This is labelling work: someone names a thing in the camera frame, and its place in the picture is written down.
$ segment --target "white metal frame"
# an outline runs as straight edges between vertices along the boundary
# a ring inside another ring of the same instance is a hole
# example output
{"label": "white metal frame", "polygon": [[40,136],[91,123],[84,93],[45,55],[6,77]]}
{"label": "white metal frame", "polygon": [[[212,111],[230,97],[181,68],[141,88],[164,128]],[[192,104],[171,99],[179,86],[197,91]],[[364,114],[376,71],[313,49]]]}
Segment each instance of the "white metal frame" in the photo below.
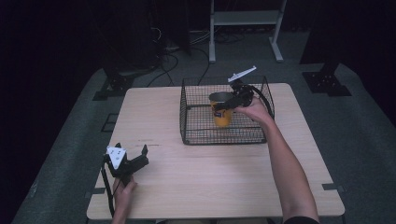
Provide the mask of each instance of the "white metal frame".
{"label": "white metal frame", "polygon": [[210,40],[209,40],[209,61],[216,61],[215,48],[215,26],[217,25],[255,25],[255,24],[274,24],[276,26],[274,35],[269,37],[269,41],[276,61],[283,62],[282,54],[277,46],[280,25],[282,24],[287,0],[282,1],[280,10],[267,11],[224,11],[216,12],[214,0],[211,1],[210,7]]}

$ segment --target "cup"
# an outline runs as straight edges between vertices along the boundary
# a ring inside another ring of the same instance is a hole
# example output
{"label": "cup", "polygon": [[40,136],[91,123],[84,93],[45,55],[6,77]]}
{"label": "cup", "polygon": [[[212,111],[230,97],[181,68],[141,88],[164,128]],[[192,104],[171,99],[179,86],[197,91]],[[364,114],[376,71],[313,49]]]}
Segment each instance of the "cup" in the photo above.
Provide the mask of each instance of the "cup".
{"label": "cup", "polygon": [[215,105],[224,103],[233,98],[233,94],[227,91],[213,92],[209,95],[210,106],[212,107],[215,124],[219,127],[226,127],[231,123],[233,111],[231,109],[215,110]]}

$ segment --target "human arm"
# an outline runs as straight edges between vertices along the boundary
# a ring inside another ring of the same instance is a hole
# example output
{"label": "human arm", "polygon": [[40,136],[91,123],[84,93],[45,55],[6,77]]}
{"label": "human arm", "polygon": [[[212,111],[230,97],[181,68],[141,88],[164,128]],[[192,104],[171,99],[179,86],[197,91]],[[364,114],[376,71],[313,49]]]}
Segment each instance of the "human arm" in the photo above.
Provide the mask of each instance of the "human arm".
{"label": "human arm", "polygon": [[134,182],[134,177],[131,176],[131,181],[124,186],[119,178],[116,178],[113,183],[114,199],[116,201],[116,209],[111,224],[124,224],[126,218],[131,211],[132,191],[137,186]]}
{"label": "human arm", "polygon": [[234,111],[257,121],[265,133],[284,220],[311,217],[318,221],[315,199],[303,167],[262,102],[254,97],[250,106],[237,107]]}

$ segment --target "sleeve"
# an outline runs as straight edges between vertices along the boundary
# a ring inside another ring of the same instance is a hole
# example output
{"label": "sleeve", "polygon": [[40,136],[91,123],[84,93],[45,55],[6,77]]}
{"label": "sleeve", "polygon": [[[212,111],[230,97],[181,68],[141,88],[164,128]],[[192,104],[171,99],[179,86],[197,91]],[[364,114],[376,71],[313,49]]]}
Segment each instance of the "sleeve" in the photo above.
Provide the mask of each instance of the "sleeve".
{"label": "sleeve", "polygon": [[319,224],[317,221],[310,217],[291,217],[283,224]]}

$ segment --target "metal wire basket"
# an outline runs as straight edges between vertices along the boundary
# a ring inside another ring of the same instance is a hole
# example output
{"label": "metal wire basket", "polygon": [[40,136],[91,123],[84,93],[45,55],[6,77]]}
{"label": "metal wire basket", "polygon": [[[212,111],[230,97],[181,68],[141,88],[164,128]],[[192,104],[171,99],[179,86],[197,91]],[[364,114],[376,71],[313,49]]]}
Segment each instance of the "metal wire basket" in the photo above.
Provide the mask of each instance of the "metal wire basket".
{"label": "metal wire basket", "polygon": [[[261,90],[274,112],[274,102],[265,76],[242,77],[245,84]],[[184,78],[180,97],[180,133],[185,145],[242,145],[266,143],[259,124],[240,113],[233,113],[231,124],[218,127],[208,99],[217,91],[233,91],[227,77]]]}

